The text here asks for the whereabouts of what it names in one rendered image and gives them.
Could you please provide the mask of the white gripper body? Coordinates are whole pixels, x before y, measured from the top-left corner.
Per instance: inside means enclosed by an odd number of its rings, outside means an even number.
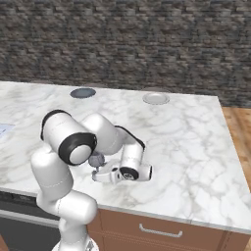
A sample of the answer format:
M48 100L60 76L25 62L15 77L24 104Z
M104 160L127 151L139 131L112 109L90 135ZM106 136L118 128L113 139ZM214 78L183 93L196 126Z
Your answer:
M112 167L100 167L98 170L92 172L92 179L102 183L112 183L113 173Z

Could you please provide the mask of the grey wine glass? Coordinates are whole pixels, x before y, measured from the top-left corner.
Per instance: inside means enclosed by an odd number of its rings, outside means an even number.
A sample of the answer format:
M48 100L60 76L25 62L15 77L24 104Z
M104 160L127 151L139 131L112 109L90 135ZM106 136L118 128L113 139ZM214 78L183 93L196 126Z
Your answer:
M99 170L105 164L105 157L103 154L95 152L89 157L88 164L92 168Z

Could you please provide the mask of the white plate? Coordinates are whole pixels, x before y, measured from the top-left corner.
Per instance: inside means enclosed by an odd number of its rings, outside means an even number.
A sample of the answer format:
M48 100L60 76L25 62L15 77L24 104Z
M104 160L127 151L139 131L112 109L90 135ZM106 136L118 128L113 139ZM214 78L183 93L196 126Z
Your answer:
M170 101L170 97L165 93L151 92L142 97L143 101L151 105L164 105Z

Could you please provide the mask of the brown drawer front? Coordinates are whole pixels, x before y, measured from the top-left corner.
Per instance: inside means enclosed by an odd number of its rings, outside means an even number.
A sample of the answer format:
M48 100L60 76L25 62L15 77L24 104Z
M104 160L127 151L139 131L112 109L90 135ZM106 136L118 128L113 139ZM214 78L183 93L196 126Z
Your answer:
M102 227L105 231L126 238L138 239L153 245L163 246L175 251L220 251L226 238L221 229L205 226L194 226L173 217L156 214L133 214L111 210L100 210ZM183 232L181 238L172 238L158 234L143 232L139 224L145 228L163 232Z

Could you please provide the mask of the black dishwasher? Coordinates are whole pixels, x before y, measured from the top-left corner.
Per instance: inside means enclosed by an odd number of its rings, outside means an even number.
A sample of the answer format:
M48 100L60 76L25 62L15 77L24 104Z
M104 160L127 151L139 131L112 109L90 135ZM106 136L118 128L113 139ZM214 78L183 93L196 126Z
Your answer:
M58 221L34 197L0 190L0 234L10 251L51 251L60 240Z

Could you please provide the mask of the brown cupboard door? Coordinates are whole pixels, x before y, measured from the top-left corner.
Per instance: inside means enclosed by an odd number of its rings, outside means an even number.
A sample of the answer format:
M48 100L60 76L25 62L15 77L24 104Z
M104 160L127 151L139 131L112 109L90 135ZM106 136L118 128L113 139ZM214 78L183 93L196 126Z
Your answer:
M225 251L244 251L251 235L229 232L226 238Z

